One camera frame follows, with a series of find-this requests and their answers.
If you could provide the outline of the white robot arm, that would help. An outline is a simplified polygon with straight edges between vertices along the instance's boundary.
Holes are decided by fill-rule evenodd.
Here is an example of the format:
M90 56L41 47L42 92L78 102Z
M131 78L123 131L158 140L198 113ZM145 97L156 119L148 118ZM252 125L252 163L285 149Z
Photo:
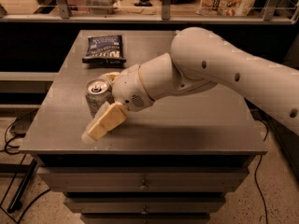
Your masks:
M123 123L129 112L166 96L184 96L224 85L299 134L299 74L288 66L255 57L204 28L178 31L171 50L146 63L101 76L112 88L81 139L93 144Z

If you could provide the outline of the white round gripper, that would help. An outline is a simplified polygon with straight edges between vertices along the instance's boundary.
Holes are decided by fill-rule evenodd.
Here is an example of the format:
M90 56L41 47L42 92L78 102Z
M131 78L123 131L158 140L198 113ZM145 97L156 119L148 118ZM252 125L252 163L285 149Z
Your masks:
M126 121L128 110L137 112L154 104L142 84L139 64L124 69L120 73L105 73L99 79L101 88L112 88L116 103L105 102L99 108L81 136L85 144L95 143Z

